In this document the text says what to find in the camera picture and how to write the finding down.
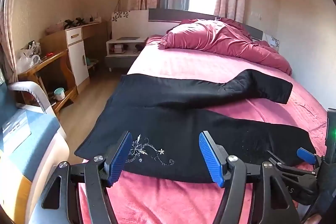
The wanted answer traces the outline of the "black pants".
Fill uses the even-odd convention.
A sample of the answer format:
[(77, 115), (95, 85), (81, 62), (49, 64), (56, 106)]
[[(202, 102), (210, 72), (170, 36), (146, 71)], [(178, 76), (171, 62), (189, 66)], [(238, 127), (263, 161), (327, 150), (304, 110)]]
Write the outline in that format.
[(286, 80), (252, 69), (223, 84), (124, 75), (75, 155), (83, 159), (104, 155), (128, 131), (133, 141), (125, 165), (127, 172), (210, 183), (198, 143), (199, 134), (206, 130), (215, 143), (246, 163), (261, 164), (273, 153), (289, 166), (299, 165), (299, 148), (315, 152), (307, 131), (211, 111), (213, 106), (247, 99), (286, 104), (292, 88)]

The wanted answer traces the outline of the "pink bed sheet mattress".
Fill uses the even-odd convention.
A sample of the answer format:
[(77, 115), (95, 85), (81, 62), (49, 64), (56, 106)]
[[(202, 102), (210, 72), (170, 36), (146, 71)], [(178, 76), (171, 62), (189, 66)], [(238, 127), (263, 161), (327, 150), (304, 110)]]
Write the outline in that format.
[[(291, 81), (286, 73), (243, 59), (192, 50), (159, 50), (147, 46), (130, 73), (173, 79), (197, 79), (224, 83), (245, 69)], [(86, 137), (117, 85), (110, 73), (101, 75), (80, 94), (83, 101), (81, 136)], [(214, 112), (232, 118), (288, 124), (306, 130), (319, 155), (326, 151), (326, 110), (300, 84), (294, 83), (285, 105), (269, 100), (244, 100), (216, 106)], [(193, 184), (123, 172), (108, 189), (119, 223), (212, 223), (223, 190), (215, 184)]]

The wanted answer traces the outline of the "teal white cup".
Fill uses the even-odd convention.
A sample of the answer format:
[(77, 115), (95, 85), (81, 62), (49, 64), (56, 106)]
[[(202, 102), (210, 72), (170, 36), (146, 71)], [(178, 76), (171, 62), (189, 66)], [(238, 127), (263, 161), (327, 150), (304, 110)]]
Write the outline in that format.
[(54, 97), (57, 101), (64, 100), (64, 98), (66, 97), (64, 89), (63, 88), (57, 88), (54, 91)]

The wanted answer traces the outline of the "white bedside table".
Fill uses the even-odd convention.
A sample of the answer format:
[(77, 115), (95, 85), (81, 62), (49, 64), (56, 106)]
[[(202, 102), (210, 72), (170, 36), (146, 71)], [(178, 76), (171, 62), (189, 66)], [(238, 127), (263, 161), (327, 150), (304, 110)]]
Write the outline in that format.
[(129, 69), (141, 51), (147, 38), (123, 36), (106, 42), (105, 65), (111, 72), (113, 69)]

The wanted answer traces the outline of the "wooden desk white cabinet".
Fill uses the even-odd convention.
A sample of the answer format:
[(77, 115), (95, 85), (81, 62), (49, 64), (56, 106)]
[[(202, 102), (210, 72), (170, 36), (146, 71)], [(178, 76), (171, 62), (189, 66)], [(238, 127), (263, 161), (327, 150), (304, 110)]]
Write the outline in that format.
[(52, 104), (59, 115), (62, 107), (74, 102), (90, 84), (89, 68), (103, 60), (108, 38), (106, 22), (91, 23), (54, 32), (40, 39), (43, 61), (18, 74), (21, 81), (37, 83), (50, 98), (54, 88), (63, 87), (65, 98)]

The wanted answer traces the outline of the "crumpled pink duvet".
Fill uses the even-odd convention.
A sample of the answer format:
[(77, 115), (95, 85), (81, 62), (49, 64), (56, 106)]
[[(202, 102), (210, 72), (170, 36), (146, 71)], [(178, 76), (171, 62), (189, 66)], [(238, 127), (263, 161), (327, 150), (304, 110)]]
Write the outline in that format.
[(253, 41), (243, 25), (232, 19), (181, 22), (164, 36), (148, 38), (146, 44), (157, 45), (160, 50), (197, 50), (238, 57), (292, 74), (289, 62), (280, 53), (264, 40)]

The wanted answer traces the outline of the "white plastic bag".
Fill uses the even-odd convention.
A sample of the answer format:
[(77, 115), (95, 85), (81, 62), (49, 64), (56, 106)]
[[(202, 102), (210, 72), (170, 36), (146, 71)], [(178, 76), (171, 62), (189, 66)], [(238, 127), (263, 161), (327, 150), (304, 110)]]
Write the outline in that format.
[(34, 40), (29, 42), (24, 48), (18, 50), (15, 55), (17, 73), (21, 74), (40, 64), (42, 62), (41, 54), (41, 45)]

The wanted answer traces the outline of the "grey white headboard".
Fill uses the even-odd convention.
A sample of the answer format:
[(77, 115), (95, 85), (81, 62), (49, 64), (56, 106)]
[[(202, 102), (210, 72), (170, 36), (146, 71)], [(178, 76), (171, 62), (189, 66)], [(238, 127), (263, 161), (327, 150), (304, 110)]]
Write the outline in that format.
[(111, 16), (113, 39), (120, 37), (148, 38), (165, 35), (181, 22), (196, 19), (219, 20), (218, 16), (174, 9), (148, 9), (114, 12)]

